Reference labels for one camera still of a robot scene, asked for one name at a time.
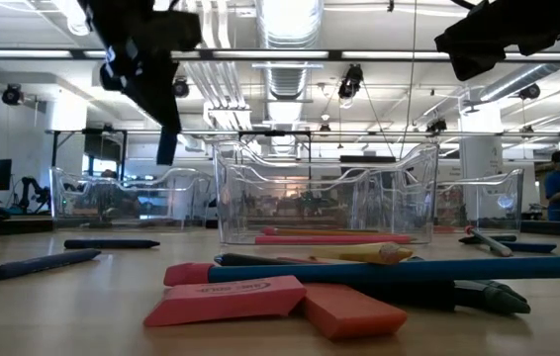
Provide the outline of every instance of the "transparent plastic container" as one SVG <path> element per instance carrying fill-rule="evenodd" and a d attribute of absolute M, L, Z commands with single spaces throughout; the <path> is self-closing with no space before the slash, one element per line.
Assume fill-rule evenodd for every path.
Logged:
<path fill-rule="evenodd" d="M 477 179 L 439 182 L 436 188 L 436 230 L 519 233 L 523 170 Z"/>
<path fill-rule="evenodd" d="M 216 197 L 214 179 L 171 168 L 154 181 L 119 182 L 51 169 L 51 207 L 58 227 L 170 227 L 205 225 Z"/>
<path fill-rule="evenodd" d="M 222 243 L 256 243 L 268 226 L 431 239 L 436 145 L 421 145 L 398 163 L 343 167 L 269 162 L 239 141 L 218 142 L 214 152 Z M 421 179 L 408 171 L 413 168 Z"/>

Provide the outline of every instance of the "table surface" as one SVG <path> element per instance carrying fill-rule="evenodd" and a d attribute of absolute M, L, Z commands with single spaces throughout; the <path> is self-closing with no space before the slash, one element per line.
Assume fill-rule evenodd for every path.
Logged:
<path fill-rule="evenodd" d="M 428 260 L 489 258 L 459 235 L 416 246 Z M 218 244 L 213 231 L 82 232 L 0 237 L 0 263 L 59 253 L 68 238 L 150 238 L 152 250 L 104 251 L 96 260 L 0 282 L 0 355 L 560 355 L 560 280 L 508 281 L 532 313 L 501 316 L 402 307 L 408 322 L 395 336 L 331 342 L 299 316 L 144 328 L 165 288 L 163 272 L 208 262 L 220 252 L 305 257 L 305 247 Z M 522 240 L 558 242 L 560 237 Z"/>

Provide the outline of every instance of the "wooden table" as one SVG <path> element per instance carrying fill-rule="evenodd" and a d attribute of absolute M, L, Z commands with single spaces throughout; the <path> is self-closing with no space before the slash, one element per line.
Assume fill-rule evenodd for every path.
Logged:
<path fill-rule="evenodd" d="M 105 252 L 96 261 L 0 282 L 0 356 L 560 355 L 560 280 L 508 282 L 528 298 L 532 314 L 403 307 L 410 317 L 396 336 L 333 343 L 298 316 L 143 328 L 143 318 L 165 290 L 167 266 L 208 262 L 222 252 L 215 231 L 3 236 L 0 262 L 61 252 L 67 238 L 96 236 L 151 238 L 162 244 L 153 250 Z M 439 235 L 416 251 L 425 259 L 490 256 L 456 238 Z M 560 244 L 560 238 L 527 240 Z M 242 246 L 229 251 L 304 257 L 306 250 Z"/>

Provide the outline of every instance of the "ceiling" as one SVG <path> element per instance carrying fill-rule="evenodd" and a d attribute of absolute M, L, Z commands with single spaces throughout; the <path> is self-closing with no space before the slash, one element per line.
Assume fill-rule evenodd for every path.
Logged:
<path fill-rule="evenodd" d="M 424 12 L 419 11 L 416 18 L 414 1 L 396 1 L 396 11 L 393 13 L 385 11 L 384 3 L 326 0 L 319 47 L 435 50 L 433 39 L 464 16 L 463 9 L 448 0 L 419 0 L 418 7 Z M 85 37 L 72 35 L 66 26 L 65 16 L 54 12 L 57 8 L 51 1 L 0 0 L 0 4 L 12 8 L 0 6 L 0 47 L 101 46 L 93 34 Z M 163 1 L 157 1 L 157 6 L 164 6 Z M 229 1 L 229 6 L 229 30 L 233 47 L 259 47 L 256 21 L 252 16 L 255 14 L 253 1 Z M 434 11 L 433 15 L 428 15 L 428 11 Z M 236 70 L 246 103 L 251 109 L 251 121 L 261 125 L 268 123 L 264 76 L 261 69 L 252 68 L 253 63 L 237 62 Z M 153 129 L 151 120 L 127 98 L 118 93 L 106 92 L 100 87 L 99 65 L 98 61 L 0 61 L 0 85 L 6 84 L 2 82 L 6 80 L 3 75 L 6 73 L 19 74 L 19 78 L 24 73 L 50 73 L 61 80 L 23 83 L 27 94 L 44 100 L 59 100 L 58 93 L 63 90 L 62 83 L 66 81 L 94 104 L 94 107 L 89 108 L 90 122 L 110 122 L 118 128 Z M 308 81 L 308 103 L 304 105 L 300 124 L 295 128 L 317 130 L 323 122 L 322 114 L 328 114 L 328 122 L 334 131 L 339 130 L 339 123 L 343 131 L 379 130 L 377 120 L 390 131 L 402 131 L 406 127 L 413 130 L 411 124 L 446 96 L 465 87 L 488 85 L 521 67 L 521 64 L 499 64 L 490 72 L 463 83 L 456 79 L 448 63 L 366 62 L 361 65 L 365 87 L 357 94 L 349 109 L 339 108 L 335 94 L 340 76 L 346 71 L 348 63 L 325 62 L 321 68 L 313 69 Z M 183 66 L 180 66 L 178 75 L 186 75 Z M 178 107 L 184 128 L 198 130 L 204 127 L 201 115 L 205 100 L 194 83 L 190 84 L 191 94 L 186 99 L 179 99 Z M 560 72 L 539 81 L 538 85 L 542 89 L 541 98 L 559 91 Z M 525 111 L 520 109 L 522 102 L 518 99 L 505 99 L 500 105 L 503 107 L 503 126 L 505 130 L 510 130 L 560 113 L 560 95 Z M 458 129 L 458 111 L 447 112 L 445 118 L 450 130 Z M 423 126 L 419 126 L 419 129 L 424 131 Z M 560 122 L 538 129 L 560 132 Z M 372 136 L 366 139 L 378 141 L 382 138 Z M 533 144 L 532 148 L 541 148 L 556 140 L 543 139 Z M 520 142 L 520 139 L 506 138 L 506 141 Z"/>

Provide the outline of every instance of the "clear plastic bin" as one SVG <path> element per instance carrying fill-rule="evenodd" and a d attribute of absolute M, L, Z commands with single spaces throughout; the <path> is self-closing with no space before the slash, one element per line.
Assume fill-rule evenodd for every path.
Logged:
<path fill-rule="evenodd" d="M 439 182 L 436 188 L 436 229 L 464 232 L 519 233 L 523 170 L 477 179 Z"/>
<path fill-rule="evenodd" d="M 221 242 L 256 243 L 268 226 L 370 229 L 429 242 L 437 153 L 437 146 L 421 145 L 398 163 L 341 167 L 268 162 L 239 141 L 218 142 Z M 408 171 L 414 167 L 421 179 Z"/>
<path fill-rule="evenodd" d="M 190 168 L 171 168 L 154 181 L 125 182 L 51 169 L 58 227 L 202 226 L 215 192 L 211 176 Z"/>

